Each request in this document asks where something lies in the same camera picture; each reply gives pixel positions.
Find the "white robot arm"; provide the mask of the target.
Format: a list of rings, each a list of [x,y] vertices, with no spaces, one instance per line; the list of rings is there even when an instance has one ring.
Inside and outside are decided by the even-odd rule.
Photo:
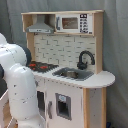
[[[17,44],[9,44],[0,33],[0,77],[8,87],[11,116],[18,128],[45,128],[39,113],[34,75],[28,65],[31,52]]]

